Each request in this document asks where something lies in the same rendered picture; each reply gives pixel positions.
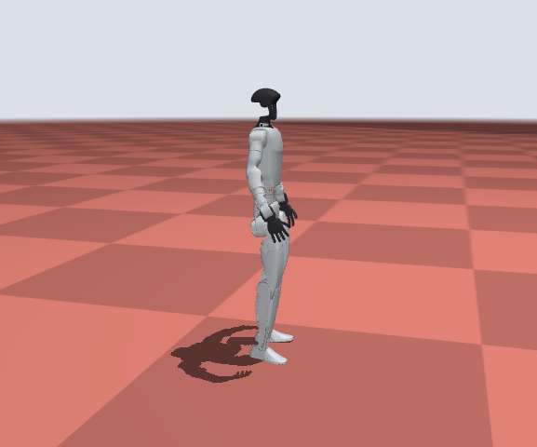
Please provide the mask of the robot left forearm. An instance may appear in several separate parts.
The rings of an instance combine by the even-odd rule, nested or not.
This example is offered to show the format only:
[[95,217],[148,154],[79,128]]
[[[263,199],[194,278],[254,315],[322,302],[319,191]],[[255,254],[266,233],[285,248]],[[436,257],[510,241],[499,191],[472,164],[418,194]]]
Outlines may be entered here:
[[276,200],[278,202],[283,202],[285,201],[285,198],[284,198],[284,186],[282,185],[282,182],[280,182],[280,185],[277,186],[277,187],[272,187],[273,190],[276,190],[276,193],[275,193],[275,197],[276,197]]

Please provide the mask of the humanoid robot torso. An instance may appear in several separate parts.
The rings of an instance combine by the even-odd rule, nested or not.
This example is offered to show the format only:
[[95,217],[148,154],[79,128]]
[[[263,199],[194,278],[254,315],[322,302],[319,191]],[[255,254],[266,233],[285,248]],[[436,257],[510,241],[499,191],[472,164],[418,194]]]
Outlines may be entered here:
[[[262,124],[262,123],[261,123]],[[281,171],[282,171],[282,156],[283,156],[283,142],[279,130],[275,127],[269,128],[264,126],[269,126],[268,123],[263,123],[259,127],[251,129],[250,132],[256,130],[264,130],[267,135],[267,144],[263,148],[262,161],[258,166],[258,169],[261,170],[264,185],[264,193],[266,194],[266,199],[268,201],[268,206],[271,206],[275,212],[276,218],[279,217],[279,204],[275,201],[276,190],[270,190],[270,187],[277,187],[281,182]],[[267,191],[265,190],[267,189]],[[254,205],[253,214],[254,220],[260,211]]]

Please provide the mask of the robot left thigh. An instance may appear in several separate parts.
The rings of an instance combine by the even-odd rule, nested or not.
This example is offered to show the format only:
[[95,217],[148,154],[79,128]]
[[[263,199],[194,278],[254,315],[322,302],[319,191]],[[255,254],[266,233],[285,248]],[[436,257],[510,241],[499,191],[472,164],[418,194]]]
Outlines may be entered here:
[[[287,217],[286,217],[286,214],[285,214],[284,211],[281,211],[281,210],[279,211],[279,217],[278,218],[280,219],[280,221],[288,223]],[[289,234],[289,228],[286,227],[285,225],[283,225],[283,226],[284,226],[284,229]],[[282,242],[282,248],[283,248],[283,258],[284,258],[283,272],[282,272],[282,275],[283,275],[285,267],[286,267],[286,264],[287,264],[287,261],[288,261],[288,257],[289,257],[289,241],[290,241],[290,237],[287,237],[283,231],[281,231],[281,232],[283,233],[283,235],[285,237],[285,240],[283,240],[283,238],[280,236],[281,237],[281,242]],[[266,275],[265,275],[264,270],[262,271],[262,274],[261,274],[261,280],[263,280],[263,279],[266,279]]]

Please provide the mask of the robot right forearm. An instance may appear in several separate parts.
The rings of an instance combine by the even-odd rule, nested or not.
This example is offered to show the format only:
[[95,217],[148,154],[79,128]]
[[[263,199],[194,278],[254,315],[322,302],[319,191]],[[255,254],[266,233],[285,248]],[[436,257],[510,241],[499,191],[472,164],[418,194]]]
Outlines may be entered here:
[[255,200],[256,208],[262,213],[264,219],[273,215],[268,206],[268,201],[265,198],[264,185],[261,181],[261,172],[259,169],[253,168],[248,172],[248,189]]

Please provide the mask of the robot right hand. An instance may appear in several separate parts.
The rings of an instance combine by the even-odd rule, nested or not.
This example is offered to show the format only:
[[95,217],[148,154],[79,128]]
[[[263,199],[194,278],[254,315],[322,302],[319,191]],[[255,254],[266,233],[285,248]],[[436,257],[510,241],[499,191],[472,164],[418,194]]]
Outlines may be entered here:
[[[285,240],[285,237],[283,235],[283,233],[281,231],[283,231],[285,233],[285,235],[287,237],[289,237],[289,234],[288,232],[284,229],[284,226],[285,225],[286,227],[288,228],[291,228],[291,226],[288,224],[288,223],[285,223],[285,222],[282,222],[280,221],[279,218],[276,218],[276,215],[275,215],[275,212],[274,210],[272,209],[271,206],[269,206],[270,210],[272,211],[273,215],[267,219],[264,219],[264,217],[262,216],[262,213],[260,212],[260,215],[262,216],[263,220],[265,222],[267,222],[267,228],[268,228],[268,232],[269,234],[271,234],[271,237],[272,237],[272,240],[273,242],[275,243],[275,236],[278,240],[278,242],[281,241],[278,233],[280,234],[280,236],[283,238],[283,240]],[[283,225],[282,225],[283,224]],[[274,236],[275,234],[275,236]]]

